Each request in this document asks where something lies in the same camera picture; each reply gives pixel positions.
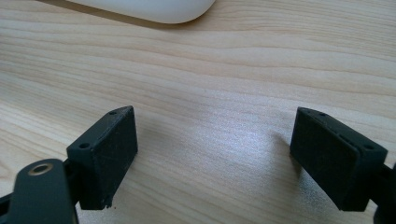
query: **screw hole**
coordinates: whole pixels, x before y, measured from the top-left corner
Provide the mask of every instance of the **screw hole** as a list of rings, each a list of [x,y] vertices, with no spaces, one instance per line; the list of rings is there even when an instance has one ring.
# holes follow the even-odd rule
[[[83,143],[83,144],[79,145],[79,148],[87,148],[89,146],[90,146],[89,143]]]
[[[43,163],[33,167],[28,175],[43,175],[44,173],[50,171],[52,169],[52,164]]]
[[[370,145],[364,145],[365,148],[367,149],[374,149],[374,147],[370,146]]]

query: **black plastic part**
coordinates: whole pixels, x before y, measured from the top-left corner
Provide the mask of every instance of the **black plastic part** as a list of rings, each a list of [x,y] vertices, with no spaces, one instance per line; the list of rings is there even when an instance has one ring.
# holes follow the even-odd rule
[[[344,211],[364,211],[388,151],[319,111],[297,110],[291,155]]]
[[[393,170],[384,165],[374,176],[371,199],[378,204],[374,216],[375,224],[396,223],[396,165]]]
[[[7,223],[78,223],[61,161],[37,161],[20,170],[8,208]]]
[[[80,171],[82,209],[100,210],[111,206],[136,153],[131,106],[105,114],[67,148],[70,169]]]
[[[12,194],[8,194],[0,198],[0,224],[7,223],[7,213],[9,202],[11,201],[11,195]]]

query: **white plastic device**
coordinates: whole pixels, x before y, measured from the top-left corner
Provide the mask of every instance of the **white plastic device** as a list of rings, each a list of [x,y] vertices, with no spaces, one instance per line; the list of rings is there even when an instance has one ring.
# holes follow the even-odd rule
[[[182,23],[204,14],[215,0],[68,0],[148,21]]]

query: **black plastic block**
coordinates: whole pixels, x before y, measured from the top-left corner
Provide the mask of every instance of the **black plastic block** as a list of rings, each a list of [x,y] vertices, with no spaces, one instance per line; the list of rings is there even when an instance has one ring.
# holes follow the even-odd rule
[[[299,107],[290,153],[340,210],[364,211],[388,152],[329,115]]]
[[[71,167],[80,170],[82,209],[99,210],[111,206],[136,153],[131,106],[105,114],[67,148]]]

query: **light wood surface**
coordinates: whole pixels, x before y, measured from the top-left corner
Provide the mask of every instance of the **light wood surface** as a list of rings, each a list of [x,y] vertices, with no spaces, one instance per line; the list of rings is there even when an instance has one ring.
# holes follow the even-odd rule
[[[396,2],[217,0],[180,25],[65,1],[0,1],[0,194],[107,111],[133,105],[139,154],[113,207],[80,223],[372,223],[289,155],[297,106],[396,162]]]

